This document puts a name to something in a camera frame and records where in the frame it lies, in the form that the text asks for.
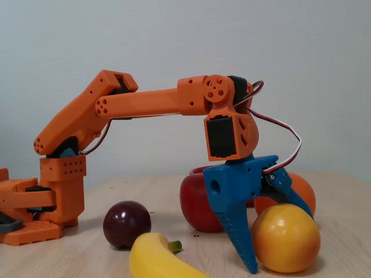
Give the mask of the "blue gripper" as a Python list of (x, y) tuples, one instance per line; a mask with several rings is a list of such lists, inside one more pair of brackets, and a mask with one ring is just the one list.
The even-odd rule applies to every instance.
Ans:
[(284, 168), (265, 178), (263, 170), (275, 165), (277, 160), (277, 155), (256, 158), (250, 155), (203, 171), (210, 207), (251, 274), (257, 273), (258, 263), (248, 226), (246, 203), (249, 200), (272, 197), (278, 203), (301, 208), (313, 218), (309, 205), (292, 188), (292, 179)]

